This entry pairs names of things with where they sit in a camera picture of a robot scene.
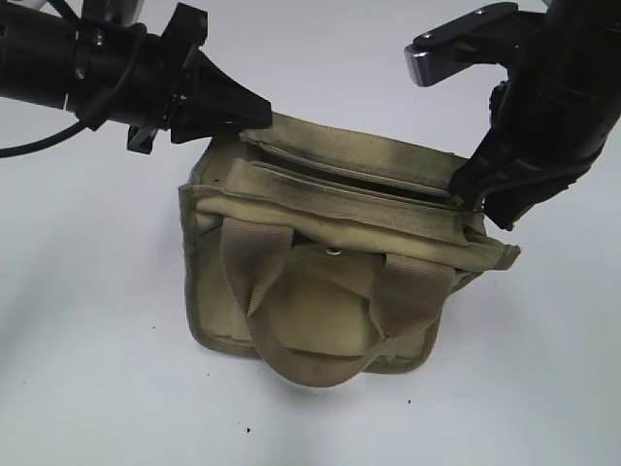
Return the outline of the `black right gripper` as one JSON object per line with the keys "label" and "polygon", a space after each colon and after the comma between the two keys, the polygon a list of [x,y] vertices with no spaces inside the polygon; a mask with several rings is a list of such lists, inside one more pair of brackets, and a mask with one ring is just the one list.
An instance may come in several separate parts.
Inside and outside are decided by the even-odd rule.
{"label": "black right gripper", "polygon": [[[449,183],[465,209],[478,209],[511,231],[537,204],[564,192],[601,154],[611,131],[611,82],[507,83],[493,123]],[[520,182],[518,163],[564,166]]]}

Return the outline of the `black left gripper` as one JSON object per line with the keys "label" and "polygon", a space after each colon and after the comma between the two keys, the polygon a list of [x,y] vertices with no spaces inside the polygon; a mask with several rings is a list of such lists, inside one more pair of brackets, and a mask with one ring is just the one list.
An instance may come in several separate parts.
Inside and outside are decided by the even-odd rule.
{"label": "black left gripper", "polygon": [[66,110],[93,131],[107,121],[126,124],[126,148],[138,153],[150,153],[161,130],[169,129],[173,144],[184,144],[272,125],[271,103],[199,50],[208,37],[206,11],[178,3],[155,35],[139,22],[143,6],[82,4],[84,30],[76,35]]}

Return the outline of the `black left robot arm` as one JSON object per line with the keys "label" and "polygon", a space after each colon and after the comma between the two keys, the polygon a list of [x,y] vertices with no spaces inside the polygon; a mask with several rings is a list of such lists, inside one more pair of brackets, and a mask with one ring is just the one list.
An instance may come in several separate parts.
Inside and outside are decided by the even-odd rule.
{"label": "black left robot arm", "polygon": [[208,14],[178,3],[159,35],[138,17],[140,1],[1,4],[1,95],[64,110],[71,126],[39,141],[4,148],[13,158],[46,150],[86,129],[115,121],[128,127],[126,147],[152,151],[167,131],[174,144],[272,125],[268,100],[221,71],[201,50]]}

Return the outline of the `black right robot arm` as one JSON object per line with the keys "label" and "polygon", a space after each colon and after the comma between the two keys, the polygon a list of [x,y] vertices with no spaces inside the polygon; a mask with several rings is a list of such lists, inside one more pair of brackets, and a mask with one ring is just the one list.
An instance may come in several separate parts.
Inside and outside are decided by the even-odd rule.
{"label": "black right robot arm", "polygon": [[554,1],[490,96],[490,129],[450,193],[504,230],[568,189],[620,118],[620,4]]}

